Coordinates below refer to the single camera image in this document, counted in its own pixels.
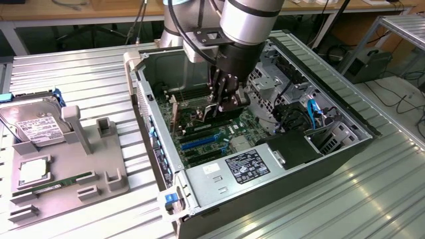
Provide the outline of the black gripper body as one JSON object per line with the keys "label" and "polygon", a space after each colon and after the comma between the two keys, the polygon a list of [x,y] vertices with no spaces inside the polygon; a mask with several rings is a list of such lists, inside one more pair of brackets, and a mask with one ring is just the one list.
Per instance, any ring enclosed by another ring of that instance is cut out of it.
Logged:
{"label": "black gripper body", "polygon": [[264,46],[265,42],[257,45],[244,45],[236,42],[220,45],[216,64],[212,65],[212,76],[219,69],[220,72],[236,76],[240,82],[245,82],[255,70]]}

